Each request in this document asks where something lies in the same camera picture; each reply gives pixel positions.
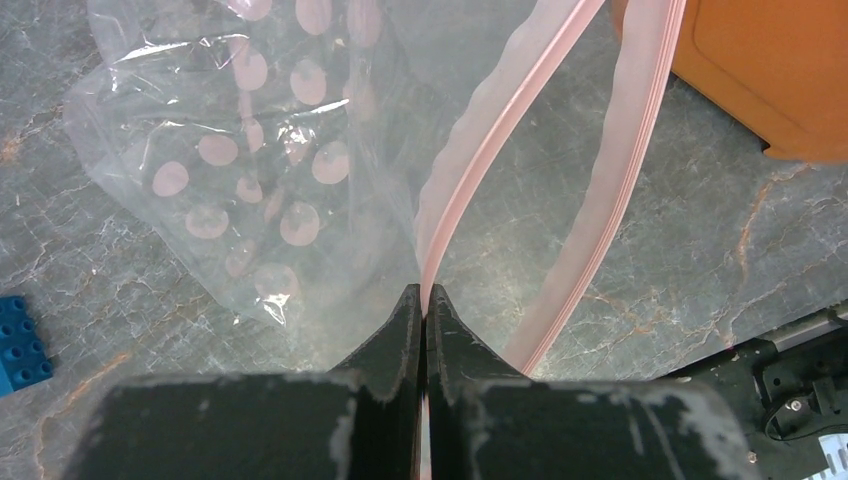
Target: orange object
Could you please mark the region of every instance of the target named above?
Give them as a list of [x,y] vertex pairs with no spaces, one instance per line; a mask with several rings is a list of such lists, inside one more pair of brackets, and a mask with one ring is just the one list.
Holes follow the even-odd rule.
[[[621,34],[627,0],[613,0]],[[672,70],[781,160],[848,163],[848,1],[689,0]]]

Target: marble surface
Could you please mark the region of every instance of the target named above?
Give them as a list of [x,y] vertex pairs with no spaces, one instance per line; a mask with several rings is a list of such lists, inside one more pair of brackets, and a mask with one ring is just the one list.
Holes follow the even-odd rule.
[[[601,18],[450,248],[441,282],[495,347],[582,199],[615,54]],[[0,6],[0,292],[27,297],[56,366],[0,398],[0,478],[59,478],[93,406],[127,376],[298,366],[279,326],[237,323],[83,173],[61,97],[99,62],[83,0]],[[754,135],[672,80],[624,224],[538,374],[661,375],[848,297],[845,173],[764,158]]]

